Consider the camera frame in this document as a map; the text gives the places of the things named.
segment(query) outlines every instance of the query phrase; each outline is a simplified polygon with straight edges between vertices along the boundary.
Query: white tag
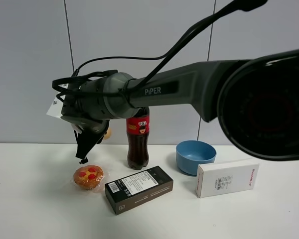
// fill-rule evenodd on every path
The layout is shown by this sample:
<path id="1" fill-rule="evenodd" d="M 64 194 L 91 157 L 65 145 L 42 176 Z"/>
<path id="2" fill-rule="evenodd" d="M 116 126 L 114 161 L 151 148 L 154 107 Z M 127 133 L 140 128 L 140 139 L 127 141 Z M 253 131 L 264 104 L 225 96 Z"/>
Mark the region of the white tag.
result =
<path id="1" fill-rule="evenodd" d="M 122 182 L 132 195 L 158 185 L 158 182 L 147 171 L 123 178 Z"/>

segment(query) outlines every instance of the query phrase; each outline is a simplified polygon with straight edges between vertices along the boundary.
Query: black box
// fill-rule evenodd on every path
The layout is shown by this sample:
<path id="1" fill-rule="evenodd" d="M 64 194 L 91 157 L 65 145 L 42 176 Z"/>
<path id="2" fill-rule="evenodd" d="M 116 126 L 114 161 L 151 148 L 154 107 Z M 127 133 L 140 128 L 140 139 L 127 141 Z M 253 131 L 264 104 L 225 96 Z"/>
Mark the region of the black box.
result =
<path id="1" fill-rule="evenodd" d="M 173 190 L 173 180 L 159 167 L 105 184 L 105 195 L 116 215 Z"/>

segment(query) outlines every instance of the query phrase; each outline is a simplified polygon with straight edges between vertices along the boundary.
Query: cola bottle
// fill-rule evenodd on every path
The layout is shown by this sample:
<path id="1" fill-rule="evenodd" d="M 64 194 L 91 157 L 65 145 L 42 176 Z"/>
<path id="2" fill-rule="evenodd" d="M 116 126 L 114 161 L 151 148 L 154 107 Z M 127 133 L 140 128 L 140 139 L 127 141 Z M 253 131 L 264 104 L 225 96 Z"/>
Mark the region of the cola bottle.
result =
<path id="1" fill-rule="evenodd" d="M 129 140 L 129 167 L 141 170 L 149 163 L 150 109 L 142 107 L 133 118 L 127 119 L 126 131 Z"/>

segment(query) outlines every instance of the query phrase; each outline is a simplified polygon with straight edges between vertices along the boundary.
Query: blue bowl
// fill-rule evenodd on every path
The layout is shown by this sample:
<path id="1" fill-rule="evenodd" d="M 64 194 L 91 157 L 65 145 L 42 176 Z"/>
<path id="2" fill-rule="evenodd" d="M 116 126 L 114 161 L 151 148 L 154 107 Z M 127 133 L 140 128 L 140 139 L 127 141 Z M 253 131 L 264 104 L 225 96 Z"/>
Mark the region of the blue bowl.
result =
<path id="1" fill-rule="evenodd" d="M 209 145 L 196 140 L 181 142 L 176 146 L 176 162 L 185 173 L 197 175 L 197 167 L 203 163 L 213 163 L 216 150 Z"/>

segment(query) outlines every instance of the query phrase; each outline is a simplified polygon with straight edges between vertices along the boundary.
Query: barcode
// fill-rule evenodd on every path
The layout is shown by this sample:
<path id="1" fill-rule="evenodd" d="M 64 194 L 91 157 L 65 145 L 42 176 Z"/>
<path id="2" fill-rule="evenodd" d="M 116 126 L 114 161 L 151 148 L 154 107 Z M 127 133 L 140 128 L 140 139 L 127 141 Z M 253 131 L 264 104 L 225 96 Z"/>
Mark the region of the barcode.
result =
<path id="1" fill-rule="evenodd" d="M 145 171 L 145 172 L 146 172 L 145 177 L 147 179 L 152 180 L 155 183 L 155 185 L 158 184 L 158 182 L 156 182 L 156 180 L 150 175 L 150 173 L 148 173 L 147 171 Z"/>
<path id="2" fill-rule="evenodd" d="M 220 189 L 220 183 L 221 183 L 221 179 L 219 178 L 219 179 L 218 179 L 218 187 L 217 187 L 217 190 Z"/>
<path id="3" fill-rule="evenodd" d="M 120 189 L 118 188 L 118 186 L 116 185 L 115 182 L 113 183 L 109 183 L 110 189 L 112 190 L 113 193 L 118 192 Z"/>

